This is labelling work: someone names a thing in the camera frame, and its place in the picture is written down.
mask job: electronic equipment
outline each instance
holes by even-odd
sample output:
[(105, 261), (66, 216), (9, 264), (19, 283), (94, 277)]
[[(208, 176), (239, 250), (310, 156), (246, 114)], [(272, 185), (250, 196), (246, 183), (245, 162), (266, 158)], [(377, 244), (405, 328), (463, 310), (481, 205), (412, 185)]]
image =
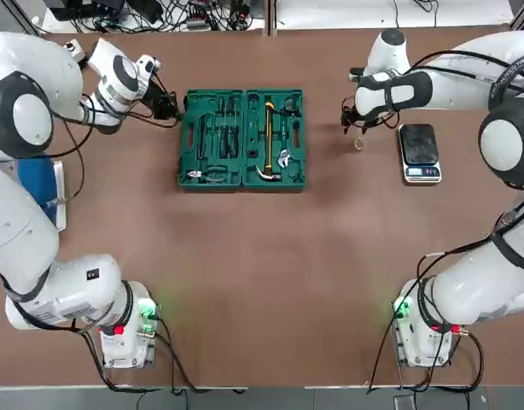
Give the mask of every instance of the electronic equipment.
[(125, 0), (44, 0), (58, 21), (90, 17), (116, 17), (124, 8)]
[(158, 0), (127, 0), (127, 4), (150, 24), (154, 24), (162, 18), (163, 8)]
[(397, 134), (405, 182), (438, 184), (442, 173), (433, 127), (430, 124), (403, 124)]

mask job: black digital scale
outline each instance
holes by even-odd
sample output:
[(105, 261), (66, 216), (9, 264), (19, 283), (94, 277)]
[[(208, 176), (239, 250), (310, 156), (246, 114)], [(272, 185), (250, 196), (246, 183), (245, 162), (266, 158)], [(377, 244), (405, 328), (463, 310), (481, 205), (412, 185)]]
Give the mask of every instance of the black digital scale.
[(442, 180), (434, 129), (429, 124), (403, 124), (397, 131), (407, 184), (438, 184)]

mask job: white robotic arm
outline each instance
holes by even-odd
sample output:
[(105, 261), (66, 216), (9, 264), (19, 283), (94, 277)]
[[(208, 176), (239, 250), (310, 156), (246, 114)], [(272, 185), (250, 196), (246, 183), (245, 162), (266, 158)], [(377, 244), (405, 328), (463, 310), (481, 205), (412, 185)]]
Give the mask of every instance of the white robotic arm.
[[(405, 53), (405, 36), (386, 30), (367, 68), (350, 71), (358, 88), (355, 106), (342, 110), (345, 132), (353, 123), (365, 132), (407, 108), (488, 108), (478, 136), (482, 158), (505, 184), (524, 190), (524, 32), (477, 38), (413, 67)], [(514, 227), (504, 229), (507, 224)], [(400, 308), (400, 352), (408, 366), (432, 366), (440, 340), (436, 363), (445, 364), (450, 324), (471, 325), (524, 310), (524, 206), (506, 214), (491, 240), (452, 267), (419, 285), (408, 282), (394, 306)]]
[(152, 81), (160, 68), (156, 59), (142, 56), (133, 63), (101, 39), (88, 61), (101, 81), (80, 101), (82, 74), (68, 48), (0, 32), (0, 277), (6, 314), (17, 329), (83, 318), (100, 328), (107, 366), (150, 366), (156, 306), (146, 288), (122, 281), (110, 255), (55, 261), (58, 232), (11, 164), (44, 154), (54, 117), (109, 134), (139, 101), (159, 119), (178, 117), (176, 99)]

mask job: table surface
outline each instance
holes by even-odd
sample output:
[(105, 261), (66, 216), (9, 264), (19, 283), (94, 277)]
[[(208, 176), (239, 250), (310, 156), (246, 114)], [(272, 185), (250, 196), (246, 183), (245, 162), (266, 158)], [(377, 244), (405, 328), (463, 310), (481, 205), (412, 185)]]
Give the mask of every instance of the table surface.
[[(409, 29), (412, 61), (496, 27)], [(123, 277), (143, 282), (163, 306), (189, 377), (205, 386), (359, 385), (369, 378), (389, 302), (415, 276), (417, 260), (481, 237), (513, 200), (477, 147), (484, 112), (411, 110), (403, 122), (431, 123), (444, 179), (408, 187), (394, 131), (368, 134), (365, 151), (345, 136), (340, 103), (353, 91), (376, 30), (110, 35), (130, 58), (157, 56), (179, 98), (188, 89), (302, 88), (307, 178), (302, 194), (185, 194), (176, 183), (180, 127), (129, 119), (84, 146), (84, 191), (69, 206), (61, 261), (109, 253)], [(52, 36), (65, 42), (66, 35)], [(89, 49), (96, 35), (79, 36)], [(96, 84), (85, 75), (85, 91)], [(70, 141), (57, 128), (52, 149)], [(67, 186), (78, 157), (65, 159)], [(524, 313), (473, 331), (486, 351), (485, 384), (524, 384)], [(467, 384), (476, 355), (462, 343), (434, 381)], [(154, 370), (112, 371), (117, 383), (169, 385), (166, 351)], [(421, 380), (422, 374), (409, 374)], [(397, 384), (390, 341), (378, 384)], [(83, 341), (16, 331), (0, 285), (0, 385), (100, 384)]]

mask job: green toolbox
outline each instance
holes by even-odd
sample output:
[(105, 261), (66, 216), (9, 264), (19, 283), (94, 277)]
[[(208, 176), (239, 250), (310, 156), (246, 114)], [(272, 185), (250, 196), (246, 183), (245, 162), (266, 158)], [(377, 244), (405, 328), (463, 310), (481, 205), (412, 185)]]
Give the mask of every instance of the green toolbox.
[(302, 90), (192, 90), (178, 184), (190, 191), (302, 191)]

